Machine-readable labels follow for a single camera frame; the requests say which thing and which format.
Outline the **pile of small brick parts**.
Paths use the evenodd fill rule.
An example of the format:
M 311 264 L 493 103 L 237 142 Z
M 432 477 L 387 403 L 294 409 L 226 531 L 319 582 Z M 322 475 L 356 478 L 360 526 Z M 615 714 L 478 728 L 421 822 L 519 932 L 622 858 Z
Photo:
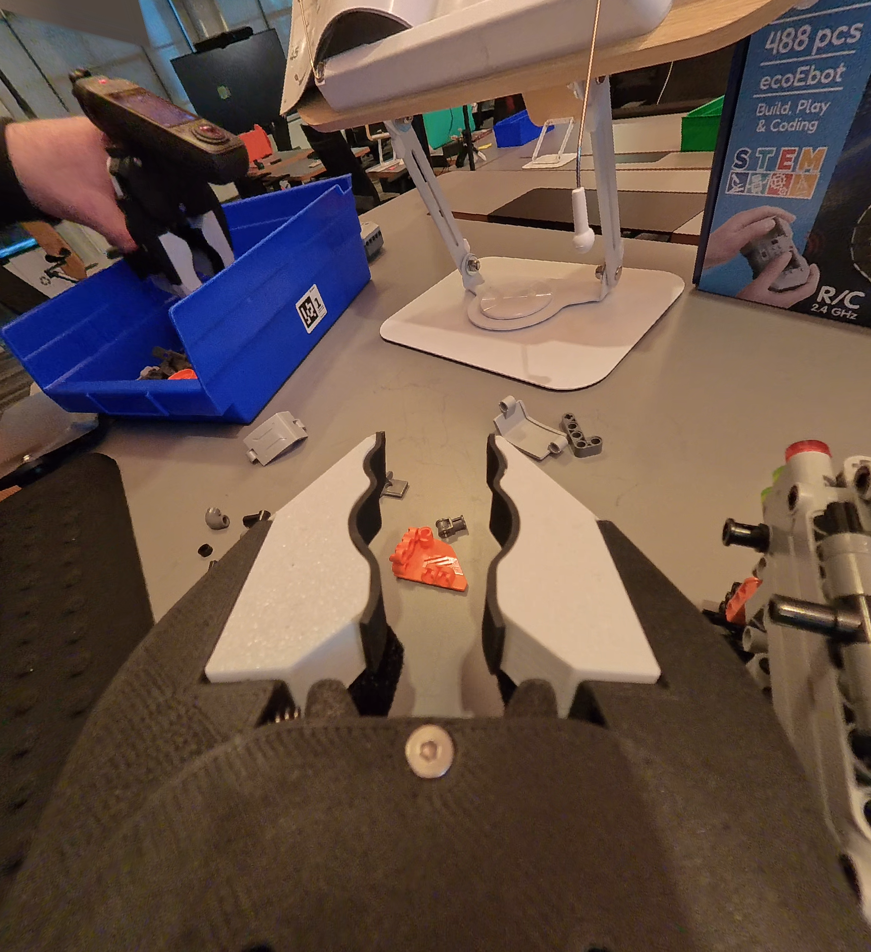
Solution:
M 154 363 L 143 367 L 138 375 L 140 381 L 189 381 L 197 380 L 197 374 L 187 355 L 180 351 L 172 351 L 155 347 L 152 351 Z

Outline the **grey brick beam with holes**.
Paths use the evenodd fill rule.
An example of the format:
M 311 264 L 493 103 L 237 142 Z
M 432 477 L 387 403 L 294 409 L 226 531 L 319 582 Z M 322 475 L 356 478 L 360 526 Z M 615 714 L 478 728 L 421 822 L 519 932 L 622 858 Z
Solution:
M 603 440 L 599 436 L 585 435 L 572 413 L 565 413 L 562 416 L 561 429 L 566 435 L 572 453 L 576 458 L 591 458 L 603 452 Z

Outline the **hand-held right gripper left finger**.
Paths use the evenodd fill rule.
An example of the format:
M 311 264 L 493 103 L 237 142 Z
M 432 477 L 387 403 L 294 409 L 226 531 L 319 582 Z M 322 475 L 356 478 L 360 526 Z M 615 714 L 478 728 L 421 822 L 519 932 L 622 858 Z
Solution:
M 370 543 L 386 437 L 370 435 L 280 508 L 205 667 L 215 684 L 282 682 L 299 705 L 344 684 L 363 715 L 392 708 L 392 630 Z

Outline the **brown background table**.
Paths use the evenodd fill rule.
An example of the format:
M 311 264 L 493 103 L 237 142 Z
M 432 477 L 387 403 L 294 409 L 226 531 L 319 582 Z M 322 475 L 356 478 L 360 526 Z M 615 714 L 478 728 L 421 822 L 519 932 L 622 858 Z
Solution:
M 699 243 L 714 153 L 680 151 L 679 114 L 614 121 L 616 180 L 624 237 Z M 536 143 L 491 146 L 476 172 L 440 177 L 459 219 L 569 232 L 575 161 L 529 169 Z

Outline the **printed instruction booklet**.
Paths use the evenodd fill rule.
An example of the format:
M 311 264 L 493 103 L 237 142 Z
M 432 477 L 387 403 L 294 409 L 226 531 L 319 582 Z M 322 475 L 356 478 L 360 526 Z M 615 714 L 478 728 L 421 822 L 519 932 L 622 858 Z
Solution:
M 295 110 L 329 57 L 407 30 L 396 2 L 294 1 L 281 113 Z

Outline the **light grey curved brick panel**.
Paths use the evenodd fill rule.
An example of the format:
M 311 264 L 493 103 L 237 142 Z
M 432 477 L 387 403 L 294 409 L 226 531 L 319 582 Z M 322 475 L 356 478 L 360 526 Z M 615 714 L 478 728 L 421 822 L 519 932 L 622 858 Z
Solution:
M 541 461 L 567 448 L 567 435 L 530 418 L 523 401 L 508 396 L 501 400 L 499 407 L 501 412 L 493 420 L 497 434 L 524 454 Z

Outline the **dark monitor screen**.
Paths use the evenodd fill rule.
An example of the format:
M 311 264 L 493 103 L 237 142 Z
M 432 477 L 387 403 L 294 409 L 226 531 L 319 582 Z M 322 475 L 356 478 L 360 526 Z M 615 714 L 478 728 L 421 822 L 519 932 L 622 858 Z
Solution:
M 172 60 L 196 115 L 233 134 L 260 125 L 279 149 L 290 148 L 281 115 L 286 56 L 275 30 L 236 30 L 226 46 L 216 42 Z

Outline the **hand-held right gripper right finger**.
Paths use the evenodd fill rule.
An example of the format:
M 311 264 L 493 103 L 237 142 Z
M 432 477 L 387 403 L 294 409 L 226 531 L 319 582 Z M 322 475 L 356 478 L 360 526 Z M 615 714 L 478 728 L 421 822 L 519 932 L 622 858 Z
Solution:
M 662 670 L 594 514 L 507 439 L 490 435 L 482 649 L 515 686 L 542 681 L 567 717 L 586 682 L 656 684 Z

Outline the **blue bin with square tag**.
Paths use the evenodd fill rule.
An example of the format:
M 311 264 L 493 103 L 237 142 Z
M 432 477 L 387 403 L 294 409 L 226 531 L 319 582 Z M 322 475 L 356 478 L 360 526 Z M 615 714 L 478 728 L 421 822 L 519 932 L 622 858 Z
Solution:
M 62 409 L 251 422 L 370 281 L 348 176 L 224 206 L 235 262 L 185 298 L 120 261 L 1 331 Z M 140 381 L 155 347 L 189 381 Z

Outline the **person's left hand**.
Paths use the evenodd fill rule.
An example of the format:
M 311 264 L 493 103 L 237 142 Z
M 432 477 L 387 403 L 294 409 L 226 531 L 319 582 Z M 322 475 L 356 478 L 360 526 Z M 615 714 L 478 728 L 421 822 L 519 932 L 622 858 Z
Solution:
M 108 172 L 106 137 L 88 118 L 13 123 L 4 135 L 15 177 L 36 208 L 124 253 L 136 249 Z

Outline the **white book stand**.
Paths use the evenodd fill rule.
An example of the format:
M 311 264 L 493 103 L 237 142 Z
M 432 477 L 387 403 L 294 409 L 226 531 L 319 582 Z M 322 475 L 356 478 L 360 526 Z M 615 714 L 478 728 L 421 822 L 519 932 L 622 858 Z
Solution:
M 380 328 L 394 344 L 553 390 L 610 374 L 685 288 L 623 267 L 608 79 L 744 39 L 790 2 L 396 2 L 403 30 L 319 64 L 295 112 L 322 131 L 384 122 L 453 271 Z M 573 245 L 599 265 L 478 257 L 412 127 L 415 114 L 520 93 L 532 117 L 578 118 L 592 147 L 601 236 L 584 187 L 572 191 Z

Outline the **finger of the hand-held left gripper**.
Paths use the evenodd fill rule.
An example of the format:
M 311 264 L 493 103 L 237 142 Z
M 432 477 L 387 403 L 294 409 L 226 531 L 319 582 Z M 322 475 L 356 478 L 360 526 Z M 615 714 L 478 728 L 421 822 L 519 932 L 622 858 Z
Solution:
M 215 276 L 232 265 L 235 256 L 226 217 L 221 208 L 194 216 L 194 270 L 198 276 Z
M 194 248 L 188 239 L 196 237 L 193 229 L 186 229 L 184 236 L 164 232 L 158 236 L 170 264 L 165 268 L 164 284 L 175 294 L 190 294 L 201 286 L 201 279 L 195 270 Z

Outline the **light grey flat brick panel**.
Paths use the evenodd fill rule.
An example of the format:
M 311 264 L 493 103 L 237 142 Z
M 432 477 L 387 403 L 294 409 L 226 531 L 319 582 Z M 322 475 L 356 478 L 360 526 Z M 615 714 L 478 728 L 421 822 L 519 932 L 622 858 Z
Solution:
M 246 456 L 262 466 L 308 438 L 306 426 L 288 411 L 275 413 L 243 438 Z

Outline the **dark robot kit box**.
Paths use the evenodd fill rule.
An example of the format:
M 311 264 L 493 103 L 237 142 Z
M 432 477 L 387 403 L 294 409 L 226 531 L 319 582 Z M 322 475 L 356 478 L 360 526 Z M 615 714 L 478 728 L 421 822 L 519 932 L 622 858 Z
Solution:
M 741 43 L 693 282 L 871 328 L 871 1 L 795 2 Z

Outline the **orange brick panel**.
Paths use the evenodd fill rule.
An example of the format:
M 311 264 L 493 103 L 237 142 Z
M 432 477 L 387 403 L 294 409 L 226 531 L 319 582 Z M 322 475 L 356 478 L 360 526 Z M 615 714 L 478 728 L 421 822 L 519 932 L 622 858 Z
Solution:
M 390 556 L 393 574 L 441 589 L 465 592 L 467 580 L 450 544 L 429 527 L 409 528 Z

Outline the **grey orange toy brick assembly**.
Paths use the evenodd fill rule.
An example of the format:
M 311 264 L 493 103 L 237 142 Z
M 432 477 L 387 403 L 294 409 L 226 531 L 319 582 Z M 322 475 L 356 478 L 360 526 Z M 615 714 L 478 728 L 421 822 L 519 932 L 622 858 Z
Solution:
M 722 532 L 751 573 L 703 613 L 770 697 L 871 924 L 871 457 L 800 440 L 761 502 Z

